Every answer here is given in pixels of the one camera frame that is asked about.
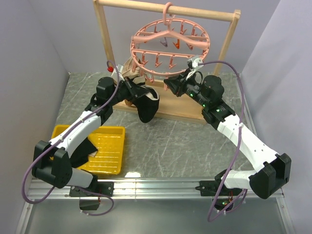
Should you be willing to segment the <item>black underwear beige waistband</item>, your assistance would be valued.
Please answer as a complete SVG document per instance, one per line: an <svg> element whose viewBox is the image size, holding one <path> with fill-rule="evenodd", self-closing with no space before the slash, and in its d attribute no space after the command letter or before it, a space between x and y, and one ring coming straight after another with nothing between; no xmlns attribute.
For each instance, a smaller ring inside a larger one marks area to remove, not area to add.
<svg viewBox="0 0 312 234"><path fill-rule="evenodd" d="M126 78L131 85L135 88L140 87L140 90L144 90L145 94L139 97L128 98L127 101L131 102L137 108L138 116L141 122L150 122L159 108L160 96L159 93L151 86L140 83L136 84L131 79Z"/></svg>

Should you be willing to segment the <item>pink round clip hanger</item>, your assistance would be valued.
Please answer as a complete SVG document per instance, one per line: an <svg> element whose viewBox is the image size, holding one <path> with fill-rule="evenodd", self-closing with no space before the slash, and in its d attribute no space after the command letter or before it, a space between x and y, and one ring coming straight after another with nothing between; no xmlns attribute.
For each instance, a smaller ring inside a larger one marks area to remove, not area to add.
<svg viewBox="0 0 312 234"><path fill-rule="evenodd" d="M130 55L145 80L169 77L183 72L179 62L199 55L202 61L210 49L210 36L194 21L168 12L171 2L162 9L162 18L141 27L131 38Z"/></svg>

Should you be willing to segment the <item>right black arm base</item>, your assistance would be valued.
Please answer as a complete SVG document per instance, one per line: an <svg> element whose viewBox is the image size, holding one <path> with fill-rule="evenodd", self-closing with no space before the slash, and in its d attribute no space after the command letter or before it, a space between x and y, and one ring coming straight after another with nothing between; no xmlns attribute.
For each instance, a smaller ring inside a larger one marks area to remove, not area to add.
<svg viewBox="0 0 312 234"><path fill-rule="evenodd" d="M200 192L201 196L212 196L215 197L217 189L219 187L219 183L217 181L212 180L201 180L199 185L195 187L196 190ZM219 193L219 196L223 196L224 198L218 198L214 205L214 209L219 212L223 210L229 203L233 201L233 199L237 196L244 196L247 193L247 190L243 190L240 188L228 189L225 185L222 186L222 189Z"/></svg>

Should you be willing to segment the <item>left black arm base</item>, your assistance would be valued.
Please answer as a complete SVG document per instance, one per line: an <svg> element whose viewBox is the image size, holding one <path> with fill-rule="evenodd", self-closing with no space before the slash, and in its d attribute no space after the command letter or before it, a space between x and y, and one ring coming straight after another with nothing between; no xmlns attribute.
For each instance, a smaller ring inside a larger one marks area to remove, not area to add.
<svg viewBox="0 0 312 234"><path fill-rule="evenodd" d="M114 200L112 199L114 192L114 182L98 182L94 188L81 188L72 186L69 192L69 197L79 199L79 209L82 213L89 216L100 216L109 213L114 207ZM100 207L101 200L108 199L111 202L107 211L102 213L94 213Z"/></svg>

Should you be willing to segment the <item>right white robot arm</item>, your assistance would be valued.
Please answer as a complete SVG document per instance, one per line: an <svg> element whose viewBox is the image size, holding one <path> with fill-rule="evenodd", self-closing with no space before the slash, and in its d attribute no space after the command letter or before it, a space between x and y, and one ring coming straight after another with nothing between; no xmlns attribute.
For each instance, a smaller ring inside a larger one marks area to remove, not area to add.
<svg viewBox="0 0 312 234"><path fill-rule="evenodd" d="M240 121L222 99L224 87L221 78L209 75L198 83L195 77L177 76L166 79L164 83L175 96L187 95L200 104L205 121L237 146L253 167L251 171L220 173L221 179L214 186L219 194L225 195L231 189L248 189L267 199L289 182L291 158L268 147Z"/></svg>

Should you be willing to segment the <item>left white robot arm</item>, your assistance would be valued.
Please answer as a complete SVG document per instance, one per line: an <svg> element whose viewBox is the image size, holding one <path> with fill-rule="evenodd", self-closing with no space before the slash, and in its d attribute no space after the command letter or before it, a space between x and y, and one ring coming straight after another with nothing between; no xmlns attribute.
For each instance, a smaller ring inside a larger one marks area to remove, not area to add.
<svg viewBox="0 0 312 234"><path fill-rule="evenodd" d="M128 100L135 102L150 93L129 79L115 82L111 77L98 81L90 103L70 127L49 142L35 146L32 176L56 188L78 186L87 196L98 192L96 177L87 171L72 167L71 156L76 148L104 124L113 113L113 106Z"/></svg>

